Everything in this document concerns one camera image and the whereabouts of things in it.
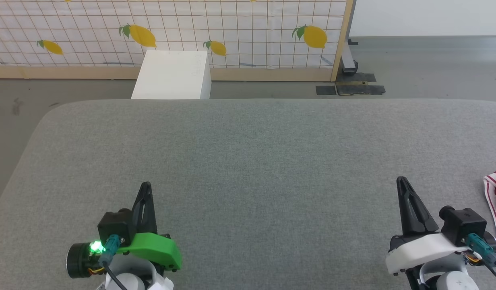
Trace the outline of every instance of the green plastic bracket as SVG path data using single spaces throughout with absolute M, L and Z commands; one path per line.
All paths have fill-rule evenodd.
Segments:
M 180 270 L 182 255 L 174 240 L 154 233 L 137 233 L 130 246 L 119 248 L 116 253 L 130 251 L 139 258 L 164 266 L 166 270 Z

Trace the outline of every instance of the lemon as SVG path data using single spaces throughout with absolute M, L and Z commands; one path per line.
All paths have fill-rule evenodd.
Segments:
M 46 48 L 49 52 L 54 54 L 64 54 L 62 48 L 60 48 L 58 44 L 49 40 L 39 40 L 37 41 L 37 46 L 40 46 L 41 48 Z
M 210 48 L 217 55 L 226 56 L 226 47 L 221 42 L 209 40 L 205 41 L 203 45 Z
M 119 27 L 119 35 L 121 35 L 121 32 L 123 32 L 127 38 L 130 38 L 131 34 L 135 42 L 142 46 L 157 47 L 153 33 L 142 26 L 126 24 L 125 26 Z
M 327 33 L 316 26 L 304 25 L 302 27 L 297 27 L 294 28 L 291 36 L 293 36 L 294 33 L 296 33 L 298 39 L 303 35 L 305 43 L 311 48 L 325 48 L 325 44 L 327 43 Z

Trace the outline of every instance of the floor stain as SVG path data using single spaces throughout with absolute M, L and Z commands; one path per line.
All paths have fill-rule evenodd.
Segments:
M 19 114 L 21 114 L 20 107 L 23 104 L 24 103 L 22 101 L 20 101 L 19 98 L 14 99 L 14 104 L 12 104 L 12 114 L 14 114 L 15 116 L 18 116 Z

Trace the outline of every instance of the white cube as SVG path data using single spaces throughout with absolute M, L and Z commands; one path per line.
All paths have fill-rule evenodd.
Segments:
M 147 51 L 132 99 L 209 99 L 207 52 Z

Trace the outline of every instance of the gray tablecloth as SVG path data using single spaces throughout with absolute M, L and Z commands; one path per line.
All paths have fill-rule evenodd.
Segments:
M 496 103 L 418 100 L 85 101 L 40 122 L 0 200 L 0 289 L 90 289 L 66 252 L 105 211 L 154 191 L 183 257 L 179 290 L 408 289 L 384 264 L 406 176 L 491 222 Z M 493 224 L 488 230 L 494 233 Z M 469 270 L 496 290 L 485 268 Z

